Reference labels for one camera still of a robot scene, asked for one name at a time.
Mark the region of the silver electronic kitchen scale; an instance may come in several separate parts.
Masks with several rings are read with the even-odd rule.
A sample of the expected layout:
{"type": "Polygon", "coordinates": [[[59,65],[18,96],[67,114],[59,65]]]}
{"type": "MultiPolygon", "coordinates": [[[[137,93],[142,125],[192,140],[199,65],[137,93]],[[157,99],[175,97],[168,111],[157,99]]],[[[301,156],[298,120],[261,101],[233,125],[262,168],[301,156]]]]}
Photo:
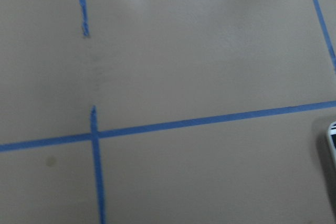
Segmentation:
{"type": "Polygon", "coordinates": [[[329,147],[331,160],[332,160],[334,168],[336,167],[335,135],[336,135],[336,123],[332,122],[327,128],[326,137],[327,137],[327,144],[328,144],[328,147],[329,147]]]}

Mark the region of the blue tape grid lines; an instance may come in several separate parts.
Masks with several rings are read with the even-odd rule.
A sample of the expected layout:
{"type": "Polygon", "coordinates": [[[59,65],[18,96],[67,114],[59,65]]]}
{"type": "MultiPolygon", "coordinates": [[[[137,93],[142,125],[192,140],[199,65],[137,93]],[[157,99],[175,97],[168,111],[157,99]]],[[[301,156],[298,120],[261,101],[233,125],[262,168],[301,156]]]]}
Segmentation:
{"type": "Polygon", "coordinates": [[[1,223],[333,223],[318,0],[2,0],[1,223]]]}

